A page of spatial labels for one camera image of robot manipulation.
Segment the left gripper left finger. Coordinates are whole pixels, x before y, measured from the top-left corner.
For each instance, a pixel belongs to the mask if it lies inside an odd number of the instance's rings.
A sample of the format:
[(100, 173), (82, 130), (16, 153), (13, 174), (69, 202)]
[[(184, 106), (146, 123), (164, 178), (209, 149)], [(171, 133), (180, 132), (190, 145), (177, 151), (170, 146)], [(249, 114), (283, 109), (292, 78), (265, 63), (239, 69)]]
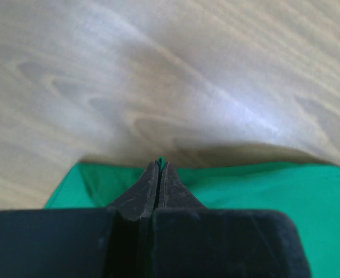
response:
[(0, 210), (0, 277), (138, 277), (159, 176), (159, 162), (149, 163), (99, 208)]

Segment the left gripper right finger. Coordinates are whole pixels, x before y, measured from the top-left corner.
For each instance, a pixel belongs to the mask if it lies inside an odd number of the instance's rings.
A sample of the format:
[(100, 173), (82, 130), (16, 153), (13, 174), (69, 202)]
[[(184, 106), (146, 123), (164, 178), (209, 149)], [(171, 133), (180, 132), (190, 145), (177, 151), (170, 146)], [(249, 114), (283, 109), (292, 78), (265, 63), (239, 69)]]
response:
[(161, 169), (151, 221), (152, 277), (311, 277), (296, 226), (275, 210), (207, 209)]

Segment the green t shirt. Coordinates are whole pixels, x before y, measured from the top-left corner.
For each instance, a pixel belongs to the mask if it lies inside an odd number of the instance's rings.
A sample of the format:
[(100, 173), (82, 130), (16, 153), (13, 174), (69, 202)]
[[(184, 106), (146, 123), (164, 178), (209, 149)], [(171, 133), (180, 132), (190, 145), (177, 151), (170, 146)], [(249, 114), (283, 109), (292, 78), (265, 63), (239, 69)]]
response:
[[(143, 174), (140, 167), (77, 163), (47, 209), (103, 207)], [(340, 167), (271, 162), (177, 169), (180, 181), (210, 209), (273, 209), (296, 224), (313, 277), (340, 277)]]

